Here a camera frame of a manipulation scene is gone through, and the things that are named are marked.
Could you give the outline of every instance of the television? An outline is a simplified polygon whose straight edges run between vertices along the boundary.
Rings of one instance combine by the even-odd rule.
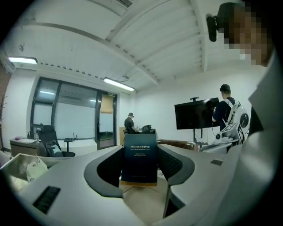
[[[218,98],[175,105],[177,129],[199,129],[219,126],[219,121],[212,124],[214,107]]]

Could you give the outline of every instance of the door frame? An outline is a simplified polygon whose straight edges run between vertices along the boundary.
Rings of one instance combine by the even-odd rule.
[[[58,87],[57,87],[57,92],[56,92],[56,96],[55,96],[55,100],[54,101],[43,101],[43,100],[38,100],[36,98],[36,94],[38,92],[38,89],[40,87],[40,84],[43,80],[46,81],[52,81],[52,82],[57,82],[59,83]],[[100,148],[100,140],[98,137],[98,126],[99,126],[99,113],[100,113],[100,107],[101,107],[101,98],[102,98],[102,94],[105,95],[109,95],[109,92],[104,91],[104,90],[99,90],[96,88],[92,88],[92,87],[87,87],[87,86],[83,86],[83,85],[79,85],[79,84],[75,84],[75,83],[70,83],[70,82],[66,82],[66,81],[62,81],[62,80],[57,80],[57,79],[50,79],[50,78],[45,78],[45,77],[40,77],[38,80],[38,83],[36,85],[35,88],[35,92],[34,92],[34,96],[33,96],[33,101],[32,101],[32,106],[31,106],[31,120],[30,120],[30,130],[33,131],[33,128],[41,128],[42,125],[37,125],[37,124],[33,124],[33,120],[34,120],[34,106],[36,103],[42,103],[42,104],[47,104],[47,105],[52,105],[52,114],[51,114],[51,126],[54,127],[55,124],[55,113],[56,113],[56,104],[58,102],[58,98],[59,98],[59,92],[60,92],[60,88],[62,86],[62,84],[68,84],[68,85],[72,85],[72,86],[76,86],[76,87],[82,87],[85,89],[89,89],[89,90],[93,90],[96,91],[96,109],[95,109],[95,142],[97,145],[97,150],[101,149]],[[114,98],[113,98],[113,139],[114,139],[114,145],[108,146],[108,147],[113,147],[117,145],[117,129],[116,129],[116,117],[117,117],[117,94],[114,94]]]

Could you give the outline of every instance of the ceiling light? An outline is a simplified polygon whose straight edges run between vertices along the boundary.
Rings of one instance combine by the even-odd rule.
[[[40,91],[42,94],[51,94],[51,95],[55,95],[55,93],[51,93],[51,92],[45,92],[45,91]]]
[[[113,86],[117,86],[117,87],[120,87],[122,89],[125,89],[125,90],[134,91],[134,88],[127,86],[127,85],[124,85],[122,83],[116,82],[114,80],[111,80],[109,78],[104,78],[103,81],[108,83],[108,84],[111,84]]]
[[[21,57],[21,56],[11,56],[8,57],[11,62],[14,63],[26,63],[26,64],[37,64],[36,58],[33,57]]]

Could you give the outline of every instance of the floor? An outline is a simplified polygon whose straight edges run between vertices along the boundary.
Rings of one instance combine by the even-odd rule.
[[[114,145],[114,140],[113,139],[107,139],[107,140],[102,140],[100,141],[100,147],[108,147]]]
[[[167,181],[164,178],[157,178],[157,187],[133,187],[120,185],[123,190],[125,204],[139,217],[146,225],[163,218],[166,204]]]

